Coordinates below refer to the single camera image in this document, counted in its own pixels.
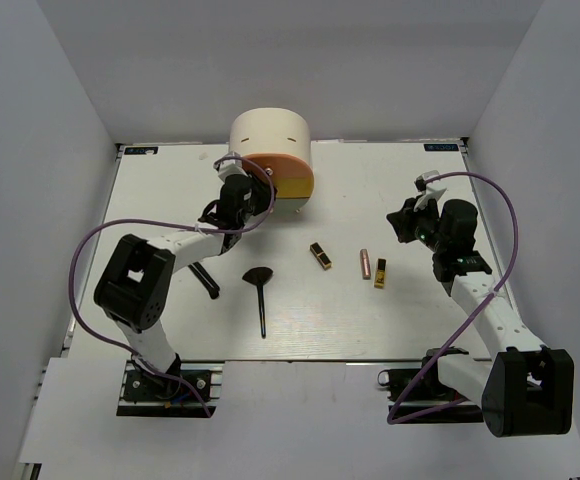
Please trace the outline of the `yellow drawer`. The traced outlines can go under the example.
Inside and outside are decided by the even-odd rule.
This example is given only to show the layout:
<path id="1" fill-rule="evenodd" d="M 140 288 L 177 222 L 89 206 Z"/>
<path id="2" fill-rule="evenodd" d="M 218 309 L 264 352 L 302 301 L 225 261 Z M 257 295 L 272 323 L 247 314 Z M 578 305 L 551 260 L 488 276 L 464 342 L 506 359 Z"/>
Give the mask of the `yellow drawer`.
<path id="1" fill-rule="evenodd" d="M 277 199 L 309 199 L 314 191 L 314 177 L 274 177 Z"/>

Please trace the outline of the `black gold nail polish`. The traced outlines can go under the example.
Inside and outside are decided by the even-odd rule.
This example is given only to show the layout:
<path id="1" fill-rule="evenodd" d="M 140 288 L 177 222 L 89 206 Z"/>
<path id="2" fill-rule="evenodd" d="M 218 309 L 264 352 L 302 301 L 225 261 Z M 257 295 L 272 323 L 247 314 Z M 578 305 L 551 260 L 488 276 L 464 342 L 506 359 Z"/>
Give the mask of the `black gold nail polish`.
<path id="1" fill-rule="evenodd" d="M 376 263 L 374 287 L 383 289 L 386 281 L 386 266 L 387 261 L 384 258 L 379 258 Z"/>

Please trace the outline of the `black gold lipstick case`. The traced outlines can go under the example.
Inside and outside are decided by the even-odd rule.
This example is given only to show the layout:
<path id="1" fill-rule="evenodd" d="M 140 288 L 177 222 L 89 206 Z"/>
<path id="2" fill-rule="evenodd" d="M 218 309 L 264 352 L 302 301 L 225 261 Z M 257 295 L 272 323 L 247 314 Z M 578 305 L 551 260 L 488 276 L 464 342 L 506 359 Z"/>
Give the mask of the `black gold lipstick case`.
<path id="1" fill-rule="evenodd" d="M 330 258 L 318 242 L 312 243 L 310 245 L 310 252 L 323 270 L 328 270 L 332 267 Z"/>

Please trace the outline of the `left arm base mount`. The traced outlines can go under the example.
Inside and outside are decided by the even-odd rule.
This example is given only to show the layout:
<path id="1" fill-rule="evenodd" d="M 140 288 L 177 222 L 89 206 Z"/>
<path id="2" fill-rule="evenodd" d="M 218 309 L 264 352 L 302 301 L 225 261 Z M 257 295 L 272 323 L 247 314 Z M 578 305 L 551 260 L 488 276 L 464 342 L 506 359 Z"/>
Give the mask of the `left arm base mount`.
<path id="1" fill-rule="evenodd" d="M 210 415 L 185 385 L 158 384 L 132 362 L 126 363 L 116 415 L 144 418 L 208 418 L 217 407 L 222 387 L 222 363 L 183 363 L 180 376 L 205 402 Z"/>

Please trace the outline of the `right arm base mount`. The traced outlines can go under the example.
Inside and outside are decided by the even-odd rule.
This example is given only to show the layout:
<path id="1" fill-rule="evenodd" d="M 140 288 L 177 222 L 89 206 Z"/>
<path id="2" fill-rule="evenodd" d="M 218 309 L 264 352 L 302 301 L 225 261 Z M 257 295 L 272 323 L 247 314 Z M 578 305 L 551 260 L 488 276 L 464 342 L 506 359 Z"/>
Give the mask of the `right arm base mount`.
<path id="1" fill-rule="evenodd" d="M 378 387 L 388 393 L 388 409 L 392 408 L 407 385 L 436 351 L 437 348 L 428 349 L 420 363 L 406 362 L 385 368 L 378 373 Z M 459 398 L 460 394 L 456 390 L 439 382 L 437 367 L 434 366 L 417 382 L 401 404 L 395 417 L 401 418 L 428 408 L 446 405 Z M 407 420 L 406 424 L 478 424 L 482 422 L 483 416 L 480 408 L 470 401 L 465 401 L 458 406 Z"/>

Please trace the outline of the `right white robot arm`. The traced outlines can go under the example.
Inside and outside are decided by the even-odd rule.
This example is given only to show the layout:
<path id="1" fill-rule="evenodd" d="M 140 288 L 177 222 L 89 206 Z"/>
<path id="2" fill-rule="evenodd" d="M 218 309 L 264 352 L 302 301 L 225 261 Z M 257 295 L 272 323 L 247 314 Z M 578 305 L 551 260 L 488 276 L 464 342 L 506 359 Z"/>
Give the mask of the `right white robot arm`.
<path id="1" fill-rule="evenodd" d="M 454 391 L 456 402 L 478 406 L 496 437 L 563 435 L 572 425 L 574 361 L 564 349 L 551 349 L 536 336 L 500 294 L 492 270 L 475 250 L 476 207 L 460 199 L 439 206 L 434 199 L 409 198 L 387 215 L 401 243 L 419 241 L 432 253 L 433 273 L 468 317 L 461 331 L 474 327 L 492 359 L 483 365 L 447 340 L 432 349 L 419 372 L 396 397 L 391 424 L 411 420 L 398 415 L 418 384 L 431 397 Z"/>

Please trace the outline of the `cream round drawer organizer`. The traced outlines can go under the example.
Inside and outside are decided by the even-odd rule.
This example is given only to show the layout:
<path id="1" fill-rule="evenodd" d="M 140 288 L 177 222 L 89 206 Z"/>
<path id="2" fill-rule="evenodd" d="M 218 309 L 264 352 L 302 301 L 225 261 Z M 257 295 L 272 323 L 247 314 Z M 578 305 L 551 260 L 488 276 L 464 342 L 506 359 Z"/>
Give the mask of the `cream round drawer organizer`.
<path id="1" fill-rule="evenodd" d="M 243 158 L 258 153 L 289 154 L 307 161 L 313 170 L 308 123 L 283 108 L 256 108 L 239 115 L 231 125 L 229 150 Z M 264 171 L 273 182 L 272 170 Z"/>

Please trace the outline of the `rose gold lipstick tube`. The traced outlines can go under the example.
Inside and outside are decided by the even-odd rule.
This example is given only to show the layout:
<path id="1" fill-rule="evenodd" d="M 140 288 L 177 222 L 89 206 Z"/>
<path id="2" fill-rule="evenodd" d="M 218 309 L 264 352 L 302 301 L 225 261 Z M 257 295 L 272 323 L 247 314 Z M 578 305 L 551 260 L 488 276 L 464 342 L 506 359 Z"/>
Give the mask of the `rose gold lipstick tube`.
<path id="1" fill-rule="evenodd" d="M 372 270 L 371 270 L 371 265 L 370 265 L 369 253 L 366 249 L 360 250 L 360 265 L 361 265 L 362 278 L 364 280 L 369 280 L 372 277 Z"/>

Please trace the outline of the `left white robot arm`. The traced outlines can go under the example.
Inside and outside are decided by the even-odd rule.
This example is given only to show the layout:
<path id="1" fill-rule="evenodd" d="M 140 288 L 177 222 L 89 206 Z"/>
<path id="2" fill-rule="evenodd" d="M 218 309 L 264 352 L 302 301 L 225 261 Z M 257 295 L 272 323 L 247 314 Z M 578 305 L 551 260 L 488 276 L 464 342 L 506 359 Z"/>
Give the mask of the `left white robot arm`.
<path id="1" fill-rule="evenodd" d="M 203 210 L 196 228 L 144 239 L 123 236 L 95 288 L 94 302 L 124 334 L 147 387 L 169 399 L 181 387 L 181 359 L 167 340 L 161 316 L 172 276 L 231 250 L 248 221 L 269 211 L 276 189 L 269 179 L 237 170 L 223 180 L 219 198 Z"/>

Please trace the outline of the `orange top drawer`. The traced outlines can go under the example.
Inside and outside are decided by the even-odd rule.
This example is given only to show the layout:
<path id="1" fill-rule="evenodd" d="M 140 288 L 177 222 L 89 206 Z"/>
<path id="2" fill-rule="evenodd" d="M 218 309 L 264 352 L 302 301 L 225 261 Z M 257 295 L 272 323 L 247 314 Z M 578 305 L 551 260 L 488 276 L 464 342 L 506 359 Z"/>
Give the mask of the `orange top drawer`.
<path id="1" fill-rule="evenodd" d="M 258 153 L 246 155 L 245 159 L 254 162 L 263 170 L 271 169 L 276 180 L 308 179 L 313 176 L 310 164 L 293 155 L 281 153 Z"/>

